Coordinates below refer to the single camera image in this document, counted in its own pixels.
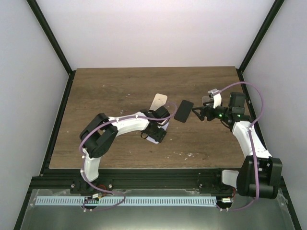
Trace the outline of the lilac phone case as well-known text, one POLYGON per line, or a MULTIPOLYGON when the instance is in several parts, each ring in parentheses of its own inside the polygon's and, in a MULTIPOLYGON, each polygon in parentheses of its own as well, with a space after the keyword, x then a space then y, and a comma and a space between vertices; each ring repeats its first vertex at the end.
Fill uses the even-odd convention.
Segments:
POLYGON ((169 123, 167 123, 163 127, 158 126, 158 130, 154 133, 149 134, 145 139, 154 144, 161 143, 167 134, 166 129, 168 128, 168 126, 169 123))

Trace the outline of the black smartphone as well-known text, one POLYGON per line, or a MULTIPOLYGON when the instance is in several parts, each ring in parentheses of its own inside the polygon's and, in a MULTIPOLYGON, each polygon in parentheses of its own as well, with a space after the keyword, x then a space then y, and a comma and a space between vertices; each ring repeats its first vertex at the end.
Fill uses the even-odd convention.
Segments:
POLYGON ((189 117, 190 112, 192 111, 193 106, 193 102, 182 100, 174 116, 174 119, 181 123, 185 123, 189 117))

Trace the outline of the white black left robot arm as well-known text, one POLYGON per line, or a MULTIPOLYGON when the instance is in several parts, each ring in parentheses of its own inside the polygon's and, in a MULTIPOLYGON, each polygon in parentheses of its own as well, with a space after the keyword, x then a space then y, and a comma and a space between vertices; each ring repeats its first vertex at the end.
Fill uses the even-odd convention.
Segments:
POLYGON ((142 139, 159 144, 167 134, 171 117, 164 106, 121 117, 110 117, 104 113, 96 115, 80 134, 79 151, 83 158, 81 188, 89 194, 97 190, 101 158, 109 151, 116 137, 140 132, 142 139))

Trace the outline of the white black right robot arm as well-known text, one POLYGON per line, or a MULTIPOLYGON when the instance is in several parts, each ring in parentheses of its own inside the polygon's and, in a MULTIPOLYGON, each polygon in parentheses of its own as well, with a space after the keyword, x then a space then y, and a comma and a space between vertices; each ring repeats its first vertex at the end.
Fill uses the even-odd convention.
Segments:
POLYGON ((214 179, 213 187, 218 193, 233 187, 241 196, 275 199, 283 165, 266 150, 251 117, 245 114, 245 97, 243 93, 232 92, 228 106, 224 107, 219 94, 210 94, 203 98, 202 106, 192 109, 201 121, 219 119, 229 128, 245 158, 239 171, 223 170, 221 176, 214 179))

